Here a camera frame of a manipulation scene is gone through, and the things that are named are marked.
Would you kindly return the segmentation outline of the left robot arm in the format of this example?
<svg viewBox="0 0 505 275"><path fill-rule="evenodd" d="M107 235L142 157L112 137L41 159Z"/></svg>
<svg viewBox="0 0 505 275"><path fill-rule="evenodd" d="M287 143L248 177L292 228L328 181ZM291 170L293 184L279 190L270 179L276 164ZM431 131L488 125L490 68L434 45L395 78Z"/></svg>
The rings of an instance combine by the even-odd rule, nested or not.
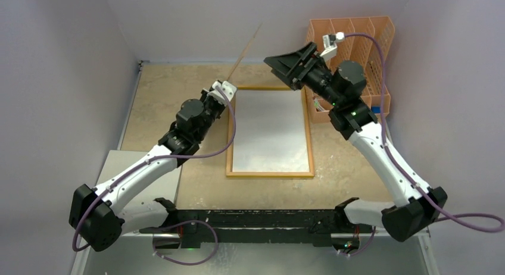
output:
<svg viewBox="0 0 505 275"><path fill-rule="evenodd" d="M145 228L172 232L177 216L170 212L170 201L158 198L131 204L131 200L188 159L200 157L200 143L214 121L231 106L236 91L227 81L214 82L209 90L202 90L199 99L188 99L181 105L169 131L146 156L104 183L78 187L69 216L74 228L73 250L90 246L103 251L121 235Z"/></svg>

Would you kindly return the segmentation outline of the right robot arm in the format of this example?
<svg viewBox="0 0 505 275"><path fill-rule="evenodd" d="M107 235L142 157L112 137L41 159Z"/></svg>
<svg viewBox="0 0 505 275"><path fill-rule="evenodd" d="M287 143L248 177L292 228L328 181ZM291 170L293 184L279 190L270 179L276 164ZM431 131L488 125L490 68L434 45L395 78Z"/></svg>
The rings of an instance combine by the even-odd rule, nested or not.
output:
<svg viewBox="0 0 505 275"><path fill-rule="evenodd" d="M367 81L359 63L346 60L331 71L313 42L292 53L266 57L264 63L290 89L308 88L332 105L331 124L365 157L392 197L391 203L351 198L337 205L334 223L339 230L366 224L384 228L404 242L437 219L439 211L430 203L443 206L447 193L418 177L382 135L381 123L361 98Z"/></svg>

